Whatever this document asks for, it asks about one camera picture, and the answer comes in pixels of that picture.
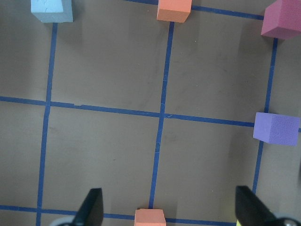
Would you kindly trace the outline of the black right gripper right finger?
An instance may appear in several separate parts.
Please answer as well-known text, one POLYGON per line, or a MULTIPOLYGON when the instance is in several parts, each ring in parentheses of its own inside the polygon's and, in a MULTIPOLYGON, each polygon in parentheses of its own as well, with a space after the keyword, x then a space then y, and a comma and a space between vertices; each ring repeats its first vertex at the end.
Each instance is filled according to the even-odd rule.
POLYGON ((247 186, 237 186, 235 215, 241 226, 281 226, 277 218, 247 186))

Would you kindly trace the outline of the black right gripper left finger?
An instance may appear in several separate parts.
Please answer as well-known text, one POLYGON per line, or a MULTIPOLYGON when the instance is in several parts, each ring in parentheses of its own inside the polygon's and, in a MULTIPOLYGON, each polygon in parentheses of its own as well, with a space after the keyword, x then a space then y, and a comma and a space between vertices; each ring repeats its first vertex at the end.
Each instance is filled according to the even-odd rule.
POLYGON ((101 226, 103 222, 103 193, 92 188, 74 217, 72 226, 101 226))

